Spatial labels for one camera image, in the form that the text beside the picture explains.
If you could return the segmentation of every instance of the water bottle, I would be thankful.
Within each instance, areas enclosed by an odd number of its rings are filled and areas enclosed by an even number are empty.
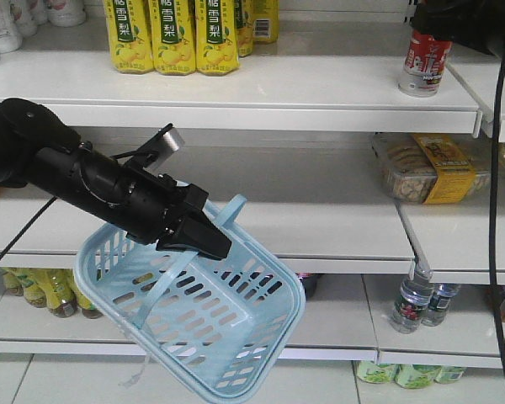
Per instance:
[[[27,0],[9,0],[13,21],[19,29],[20,34],[26,38],[35,35],[37,32],[37,24],[34,21],[34,16],[30,12]]]
[[[316,293],[316,285],[318,283],[319,274],[309,274],[300,272],[297,277],[305,289],[305,298],[310,299]]]
[[[458,294],[461,286],[461,284],[436,284],[423,318],[425,326],[435,327],[443,322],[450,302]]]
[[[0,53],[17,50],[23,43],[23,36],[13,21],[9,0],[0,0]]]
[[[42,25],[49,20],[47,18],[47,8],[43,0],[29,0],[28,5],[36,24]]]
[[[83,0],[45,0],[47,17],[56,27],[73,27],[86,21]]]
[[[409,334],[419,327],[433,293],[431,277],[432,271],[417,266],[413,277],[406,275],[402,281],[390,318],[390,324],[398,332]]]

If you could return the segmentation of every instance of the bottle label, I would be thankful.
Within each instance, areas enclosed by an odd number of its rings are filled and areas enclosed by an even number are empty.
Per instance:
[[[207,32],[206,39],[209,44],[222,44],[224,42],[222,11],[219,0],[208,0],[206,3]]]
[[[427,85],[439,85],[451,46],[450,41],[435,40],[432,35],[413,30],[404,68],[410,74],[423,76]]]
[[[430,303],[428,304],[428,309],[434,310],[434,311],[446,311],[447,308],[449,307],[450,302],[451,302],[451,299],[449,297],[443,297],[443,296],[434,294],[432,296],[432,299],[430,299]]]
[[[131,26],[127,2],[125,0],[115,0],[113,7],[118,41],[133,42],[135,40],[135,33],[133,31],[133,27]]]
[[[398,311],[402,316],[404,316],[408,320],[412,321],[421,320],[424,317],[427,308],[428,305],[424,306],[415,305],[410,301],[404,299],[404,297],[402,297],[401,295],[399,295],[398,298],[395,300],[396,311]]]
[[[161,39],[164,44],[177,44],[179,42],[178,21],[173,0],[161,0],[159,7],[159,20],[161,21]]]

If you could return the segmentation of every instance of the plastic tag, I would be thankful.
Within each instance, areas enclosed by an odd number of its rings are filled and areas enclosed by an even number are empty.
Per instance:
[[[476,171],[468,158],[449,135],[419,133],[412,136],[438,174],[438,180],[424,203],[460,202],[476,178]]]

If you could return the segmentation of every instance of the white bottle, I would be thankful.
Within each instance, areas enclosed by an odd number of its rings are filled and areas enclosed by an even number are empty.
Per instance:
[[[43,0],[28,0],[28,5],[36,24],[42,25],[49,20],[47,18],[47,7]]]
[[[15,51],[22,43],[23,36],[9,11],[9,0],[0,0],[0,53]]]
[[[13,21],[19,29],[20,34],[26,38],[35,35],[37,24],[34,21],[27,0],[9,0]]]
[[[86,21],[83,0],[45,0],[51,24],[57,27],[72,27]]]

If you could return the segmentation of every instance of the yellow juice bottle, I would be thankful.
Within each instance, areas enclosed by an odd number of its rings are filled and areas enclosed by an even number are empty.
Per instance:
[[[253,0],[236,0],[237,54],[253,53]]]
[[[194,15],[189,0],[150,0],[153,64],[162,74],[196,69]]]
[[[146,0],[104,0],[110,58],[122,73],[153,70]]]
[[[196,67],[222,76],[239,67],[235,0],[196,0]]]
[[[254,0],[252,17],[255,42],[268,44],[279,38],[279,0]]]

